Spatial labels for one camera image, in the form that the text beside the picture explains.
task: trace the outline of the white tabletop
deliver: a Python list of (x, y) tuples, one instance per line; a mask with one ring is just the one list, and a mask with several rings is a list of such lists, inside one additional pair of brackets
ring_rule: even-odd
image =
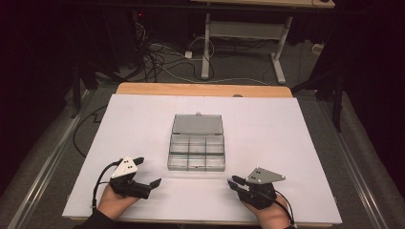
[[(167, 169), (176, 114), (221, 115), (224, 172)], [(274, 183), (292, 205), (298, 224), (342, 220), (295, 98), (114, 94), (63, 212), (80, 219), (92, 214), (92, 192), (101, 171), (125, 156), (143, 156), (135, 180), (162, 178), (149, 199), (130, 207), (122, 220), (256, 224), (226, 179), (246, 177), (259, 166), (286, 176)], [(103, 180), (109, 180), (113, 169)], [(100, 185), (98, 198), (104, 186)]]

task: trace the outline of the white mounting plate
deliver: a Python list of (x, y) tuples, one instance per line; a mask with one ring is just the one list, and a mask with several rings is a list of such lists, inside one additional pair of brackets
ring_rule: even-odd
[(118, 165), (116, 170), (111, 175), (111, 178), (122, 177), (125, 175), (133, 174), (138, 170), (137, 165), (134, 163), (134, 160), (130, 156), (124, 158), (121, 163)]
[(247, 177), (246, 182), (255, 184), (265, 184), (275, 181), (285, 180), (286, 177), (273, 173), (269, 170), (257, 167), (253, 172)]

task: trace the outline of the black cable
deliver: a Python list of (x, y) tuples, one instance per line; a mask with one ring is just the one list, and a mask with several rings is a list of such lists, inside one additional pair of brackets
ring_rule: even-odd
[(286, 200), (286, 202), (287, 202), (287, 204), (288, 204), (288, 207), (289, 207), (289, 210), (291, 211), (291, 214), (289, 213), (289, 211), (287, 210), (287, 208), (286, 208), (283, 204), (281, 204), (279, 201), (277, 201), (276, 199), (270, 198), (270, 197), (268, 197), (268, 196), (266, 196), (265, 194), (260, 193), (260, 192), (252, 192), (252, 193), (257, 194), (257, 195), (259, 195), (259, 196), (261, 196), (261, 197), (263, 197), (263, 198), (266, 198), (266, 199), (268, 199), (268, 200), (274, 202), (275, 204), (277, 204), (279, 207), (281, 207), (281, 208), (286, 212), (290, 224), (291, 224), (291, 225), (294, 225), (294, 224), (295, 224), (294, 215), (292, 214), (292, 208), (291, 208), (291, 205), (290, 205), (289, 202), (288, 202), (288, 199), (286, 199), (286, 197), (284, 197), (280, 192), (278, 192), (278, 191), (276, 191), (276, 190), (274, 190), (274, 191), (275, 191), (276, 193), (278, 193), (280, 196), (282, 196), (282, 197)]
[(289, 210), (290, 210), (290, 212), (291, 212), (292, 221), (295, 223), (295, 221), (294, 221), (294, 214), (292, 213), (292, 207), (291, 207), (291, 204), (289, 204), (288, 199), (287, 199), (286, 197), (284, 197), (284, 195), (281, 194), (279, 191), (277, 191), (277, 190), (274, 190), (274, 191), (275, 191), (277, 194), (279, 194), (282, 198), (284, 198), (284, 199), (286, 200), (286, 202), (287, 202), (287, 204), (288, 204), (288, 207), (289, 207)]
[(107, 172), (108, 169), (110, 169), (113, 166), (118, 166), (119, 163), (122, 161), (122, 159), (120, 159), (119, 161), (113, 162), (111, 164), (109, 164), (107, 167), (104, 168), (104, 170), (101, 172), (100, 177), (98, 177), (95, 189), (93, 190), (93, 200), (92, 200), (92, 208), (93, 208), (93, 212), (96, 210), (97, 207), (97, 199), (96, 199), (96, 195), (97, 195), (97, 189), (98, 189), (98, 185), (100, 185), (101, 183), (105, 183), (105, 182), (101, 182), (102, 177), (104, 176), (105, 172)]
[(87, 116), (83, 119), (83, 121), (81, 121), (81, 122), (77, 125), (77, 127), (76, 127), (76, 129), (75, 129), (75, 131), (74, 131), (73, 144), (74, 144), (76, 150), (77, 150), (84, 158), (86, 158), (86, 155), (78, 148), (77, 143), (76, 143), (76, 141), (75, 141), (75, 137), (76, 137), (76, 135), (77, 135), (77, 131), (78, 131), (78, 129), (81, 127), (81, 125), (82, 125), (89, 117), (91, 117), (91, 116), (93, 116), (93, 115), (95, 116), (95, 119), (94, 119), (93, 123), (99, 123), (99, 122), (96, 121), (96, 118), (97, 118), (97, 116), (98, 116), (97, 112), (99, 112), (100, 110), (106, 108), (107, 106), (108, 106), (108, 105), (104, 105), (104, 106), (102, 106), (102, 107), (96, 109), (95, 111), (93, 111), (91, 114), (87, 115)]

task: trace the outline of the sleeve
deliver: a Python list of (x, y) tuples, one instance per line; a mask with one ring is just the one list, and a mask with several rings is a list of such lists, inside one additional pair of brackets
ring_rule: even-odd
[(109, 219), (98, 210), (95, 210), (86, 221), (75, 226), (74, 229), (113, 229), (115, 225), (115, 221)]

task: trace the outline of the human hand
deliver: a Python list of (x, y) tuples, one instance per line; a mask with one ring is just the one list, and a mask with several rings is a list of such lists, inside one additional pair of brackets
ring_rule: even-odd
[[(277, 195), (276, 200), (284, 207), (288, 208), (287, 202), (283, 197)], [(248, 203), (242, 203), (256, 216), (263, 229), (281, 229), (289, 227), (288, 215), (279, 205), (273, 203), (265, 209), (258, 210)]]
[(139, 198), (126, 197), (116, 194), (109, 184), (104, 189), (97, 210), (110, 219), (118, 219)]

